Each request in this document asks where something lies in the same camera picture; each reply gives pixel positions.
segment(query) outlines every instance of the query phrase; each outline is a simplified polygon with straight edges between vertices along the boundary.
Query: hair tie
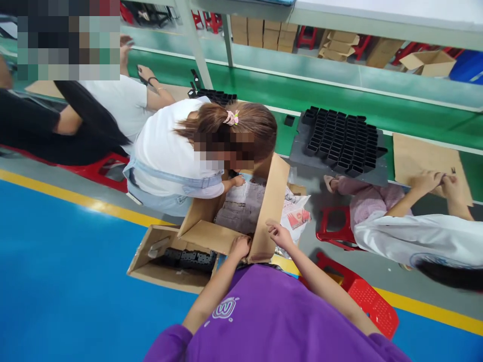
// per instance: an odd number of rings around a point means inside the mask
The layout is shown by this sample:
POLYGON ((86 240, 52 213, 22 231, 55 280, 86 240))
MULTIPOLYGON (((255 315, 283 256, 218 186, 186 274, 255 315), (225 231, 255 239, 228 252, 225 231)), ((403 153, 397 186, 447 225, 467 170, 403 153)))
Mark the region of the hair tie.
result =
POLYGON ((233 113, 232 111, 227 111, 228 116, 226 119, 223 121, 223 123, 226 123, 229 126, 237 125, 238 124, 238 110, 236 113, 233 113))

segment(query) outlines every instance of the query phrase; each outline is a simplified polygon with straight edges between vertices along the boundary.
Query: person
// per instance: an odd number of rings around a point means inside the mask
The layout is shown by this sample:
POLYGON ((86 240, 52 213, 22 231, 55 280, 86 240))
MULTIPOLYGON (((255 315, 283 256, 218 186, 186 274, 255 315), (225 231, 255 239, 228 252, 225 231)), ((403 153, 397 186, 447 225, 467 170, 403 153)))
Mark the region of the person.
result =
POLYGON ((98 132, 110 136, 127 154, 131 154, 132 144, 147 119, 175 102, 148 67, 139 65, 138 71, 155 92, 129 77, 128 54, 133 44, 130 36, 121 34, 119 80, 55 82, 68 103, 79 114, 86 113, 82 117, 92 119, 98 132))
POLYGON ((483 291, 483 222, 471 216, 458 176, 423 171, 407 194, 395 184, 381 188, 328 175, 324 180, 330 192, 354 195, 351 227, 359 247, 438 283, 483 291), (449 215, 414 216, 411 207, 433 190, 446 197, 449 215))
POLYGON ((238 268, 248 237, 231 251, 181 325, 163 331, 144 361, 408 362, 356 302, 268 220, 267 232, 287 251, 310 290, 268 265, 238 268))
POLYGON ((71 106, 60 113, 45 108, 10 92, 13 85, 0 55, 0 145, 67 166, 91 164, 110 152, 71 106))
POLYGON ((207 97, 160 109, 139 133, 124 169, 135 201, 185 216, 193 198, 213 199, 245 180, 222 180, 224 169, 251 169, 275 149, 277 123, 255 103, 223 108, 207 97))

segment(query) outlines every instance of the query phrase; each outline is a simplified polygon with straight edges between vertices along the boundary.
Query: hair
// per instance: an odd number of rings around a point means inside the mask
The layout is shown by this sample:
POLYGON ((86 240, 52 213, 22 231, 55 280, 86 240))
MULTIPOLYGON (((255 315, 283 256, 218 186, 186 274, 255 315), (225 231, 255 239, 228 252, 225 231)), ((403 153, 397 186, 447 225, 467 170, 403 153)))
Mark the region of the hair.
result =
POLYGON ((103 138, 116 146, 125 146, 131 141, 119 130, 112 114, 105 109, 79 82, 74 80, 55 80, 55 85, 69 105, 103 138))
MULTIPOLYGON (((196 119, 186 119, 178 124, 184 128, 175 129, 174 132, 191 142, 199 141, 199 138, 203 137, 209 140, 216 137, 218 142, 224 143, 224 150, 249 153, 252 158, 249 160, 255 163, 263 161, 275 150, 277 122, 268 108, 258 103, 236 103, 227 106, 226 109, 218 104, 204 104, 200 107, 196 119), (228 117, 228 111, 238 111, 237 125, 229 126, 223 123, 228 117), (243 148, 243 142, 236 142, 232 137, 236 133, 252 134, 253 144, 243 148)), ((207 141, 206 144, 207 151, 219 150, 212 142, 207 141)))
POLYGON ((422 260, 416 269, 442 285, 473 292, 483 291, 483 269, 452 267, 422 260))

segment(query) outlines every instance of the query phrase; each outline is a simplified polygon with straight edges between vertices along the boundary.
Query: blue floor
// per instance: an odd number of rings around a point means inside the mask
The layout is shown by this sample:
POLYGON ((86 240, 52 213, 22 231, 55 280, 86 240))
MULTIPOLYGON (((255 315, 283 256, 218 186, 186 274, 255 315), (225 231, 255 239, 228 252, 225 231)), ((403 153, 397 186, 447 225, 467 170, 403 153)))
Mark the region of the blue floor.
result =
MULTIPOLYGON (((146 228, 0 180, 0 361, 139 361, 195 295, 128 277, 146 228)), ((398 310, 414 362, 483 360, 483 338, 398 310)))

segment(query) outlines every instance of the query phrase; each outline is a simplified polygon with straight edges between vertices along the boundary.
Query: blue container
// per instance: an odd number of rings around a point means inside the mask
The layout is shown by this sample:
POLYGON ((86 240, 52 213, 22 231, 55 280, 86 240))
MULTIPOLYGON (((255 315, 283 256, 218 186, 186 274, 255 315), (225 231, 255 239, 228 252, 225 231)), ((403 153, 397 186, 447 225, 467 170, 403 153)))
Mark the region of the blue container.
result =
POLYGON ((451 80, 483 84, 483 52, 465 50, 456 59, 449 77, 451 80))

